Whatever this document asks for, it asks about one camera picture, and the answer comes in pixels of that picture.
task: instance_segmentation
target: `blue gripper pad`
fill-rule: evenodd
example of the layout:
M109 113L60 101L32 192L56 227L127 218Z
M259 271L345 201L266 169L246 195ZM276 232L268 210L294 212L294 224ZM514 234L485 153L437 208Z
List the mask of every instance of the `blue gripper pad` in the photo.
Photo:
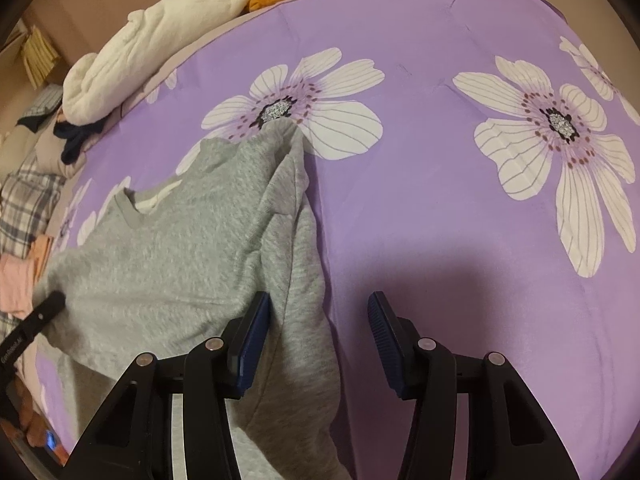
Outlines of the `blue gripper pad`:
M367 314L386 382L401 399L411 398L408 375L414 363L414 350L382 291L369 296Z
M256 292L227 354L227 366L236 375L236 389L241 396L254 383L270 320L271 298L266 292Z

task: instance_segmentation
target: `navy blue cloth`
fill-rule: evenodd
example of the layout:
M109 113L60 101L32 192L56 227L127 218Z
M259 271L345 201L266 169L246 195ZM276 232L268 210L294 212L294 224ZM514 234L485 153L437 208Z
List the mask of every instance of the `navy blue cloth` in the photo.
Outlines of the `navy blue cloth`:
M59 139L66 139L60 160L63 164L73 164L82 150L82 145L93 134L100 134L109 116L103 117L95 123L76 126L67 121L60 121L53 127L53 134Z

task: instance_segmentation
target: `silver bolt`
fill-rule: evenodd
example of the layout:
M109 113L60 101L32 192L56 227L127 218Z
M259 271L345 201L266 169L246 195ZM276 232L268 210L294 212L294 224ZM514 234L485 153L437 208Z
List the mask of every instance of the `silver bolt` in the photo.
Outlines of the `silver bolt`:
M430 337L423 337L418 339L418 346L423 350L435 350L436 342Z
M219 337L212 337L211 339L207 339L207 342L204 343L207 350L220 350L224 345L225 342Z
M136 358L136 364L138 366L147 366L154 361L154 357L151 354L140 354Z
M489 354L489 361L496 366L502 366L507 360L504 355L498 354L498 352L491 352Z

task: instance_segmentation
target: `pink cloth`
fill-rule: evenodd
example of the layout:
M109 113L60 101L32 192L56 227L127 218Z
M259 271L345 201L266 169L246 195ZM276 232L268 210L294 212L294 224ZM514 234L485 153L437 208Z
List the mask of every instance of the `pink cloth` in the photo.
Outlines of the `pink cloth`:
M33 260L0 256L0 311L24 319L33 311Z

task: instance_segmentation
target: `mattress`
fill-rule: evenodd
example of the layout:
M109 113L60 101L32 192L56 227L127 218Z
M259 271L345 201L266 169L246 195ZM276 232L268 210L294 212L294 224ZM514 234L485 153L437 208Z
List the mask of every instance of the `mattress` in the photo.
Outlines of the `mattress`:
M397 476L413 409L376 354L374 290L455 353L505 354L580 478L606 473L640 419L640 129L556 9L290 0L173 63L172 84L138 95L87 153L58 250L90 236L114 190L180 173L203 137L241 142L288 114L308 139L342 373L335 439L357 477ZM37 359L72 447L55 366Z

